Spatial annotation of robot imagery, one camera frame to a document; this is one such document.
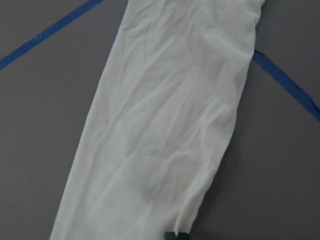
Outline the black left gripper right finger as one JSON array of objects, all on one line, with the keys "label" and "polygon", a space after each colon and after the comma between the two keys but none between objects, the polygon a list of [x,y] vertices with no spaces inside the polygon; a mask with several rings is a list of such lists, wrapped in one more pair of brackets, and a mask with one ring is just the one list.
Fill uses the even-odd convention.
[{"label": "black left gripper right finger", "polygon": [[189,240],[190,236],[186,232],[179,232],[177,235],[177,240]]}]

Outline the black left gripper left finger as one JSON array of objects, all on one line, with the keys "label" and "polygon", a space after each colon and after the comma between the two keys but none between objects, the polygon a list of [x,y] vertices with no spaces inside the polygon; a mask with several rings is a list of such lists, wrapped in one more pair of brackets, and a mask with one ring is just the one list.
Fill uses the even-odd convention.
[{"label": "black left gripper left finger", "polygon": [[177,235],[175,232],[165,232],[164,239],[165,240],[177,240]]}]

